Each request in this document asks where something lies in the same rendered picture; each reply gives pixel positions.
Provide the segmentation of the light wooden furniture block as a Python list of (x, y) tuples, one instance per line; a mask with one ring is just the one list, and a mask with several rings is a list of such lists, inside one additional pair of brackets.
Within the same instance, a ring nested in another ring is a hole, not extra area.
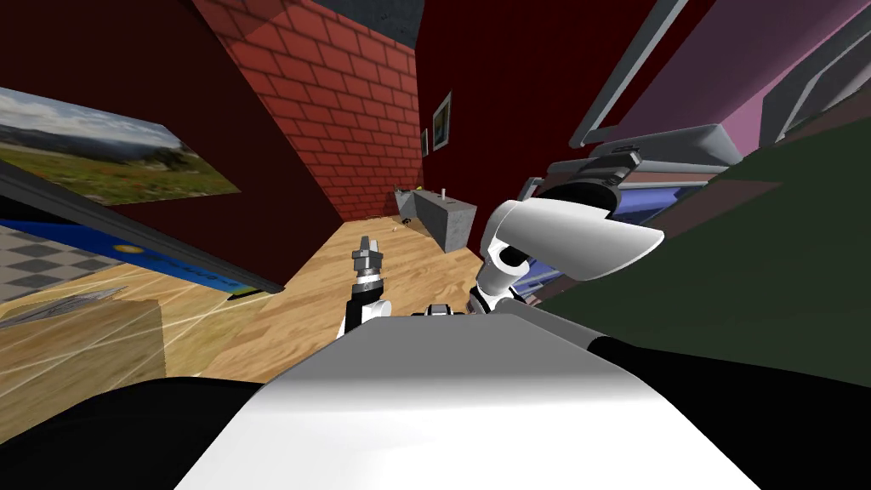
[(0, 443), (98, 394), (164, 378), (157, 297), (102, 299), (0, 334)]

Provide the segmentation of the purple cupboard door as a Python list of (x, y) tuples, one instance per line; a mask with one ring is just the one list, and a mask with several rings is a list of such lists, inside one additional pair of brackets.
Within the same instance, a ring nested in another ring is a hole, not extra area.
[(784, 72), (871, 0), (715, 0), (608, 141), (719, 123), (746, 156)]

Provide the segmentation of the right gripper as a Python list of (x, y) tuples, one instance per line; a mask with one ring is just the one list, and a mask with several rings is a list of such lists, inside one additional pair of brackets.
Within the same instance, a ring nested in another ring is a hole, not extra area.
[(544, 192), (544, 199), (577, 204), (619, 204), (618, 186), (641, 163), (637, 150), (611, 153), (583, 165), (566, 182)]

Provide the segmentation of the grey cabinet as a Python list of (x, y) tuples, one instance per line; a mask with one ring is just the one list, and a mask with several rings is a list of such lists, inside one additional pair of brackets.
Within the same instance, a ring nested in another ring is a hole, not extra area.
[(403, 222), (417, 220), (445, 253), (467, 247), (476, 206), (427, 190), (395, 188)]

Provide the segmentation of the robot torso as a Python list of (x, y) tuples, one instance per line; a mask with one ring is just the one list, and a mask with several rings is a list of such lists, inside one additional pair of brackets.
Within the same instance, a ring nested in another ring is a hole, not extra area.
[(260, 388), (175, 490), (759, 490), (595, 337), (513, 300), (375, 317)]

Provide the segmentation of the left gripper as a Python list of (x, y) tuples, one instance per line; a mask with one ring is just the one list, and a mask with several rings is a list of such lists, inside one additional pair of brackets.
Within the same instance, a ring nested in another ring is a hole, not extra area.
[(355, 271), (382, 269), (384, 255), (379, 252), (378, 242), (370, 239), (369, 236), (361, 237), (360, 247), (351, 256)]

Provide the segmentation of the landscape picture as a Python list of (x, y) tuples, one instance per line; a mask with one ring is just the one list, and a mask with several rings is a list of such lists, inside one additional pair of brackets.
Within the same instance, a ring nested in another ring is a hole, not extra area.
[(104, 206), (239, 191), (160, 124), (4, 87), (0, 160)]

